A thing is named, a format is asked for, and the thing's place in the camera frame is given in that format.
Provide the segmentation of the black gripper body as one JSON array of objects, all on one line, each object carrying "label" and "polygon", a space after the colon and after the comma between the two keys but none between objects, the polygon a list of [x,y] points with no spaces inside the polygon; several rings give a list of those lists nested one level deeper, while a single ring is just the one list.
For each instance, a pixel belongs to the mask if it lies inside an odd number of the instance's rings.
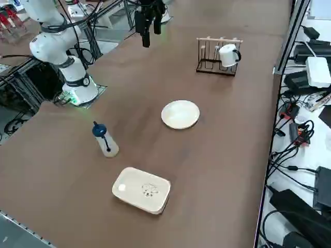
[{"label": "black gripper body", "polygon": [[138,3],[141,7],[153,8],[158,12],[165,12],[166,10],[166,5],[163,0],[138,0]]}]

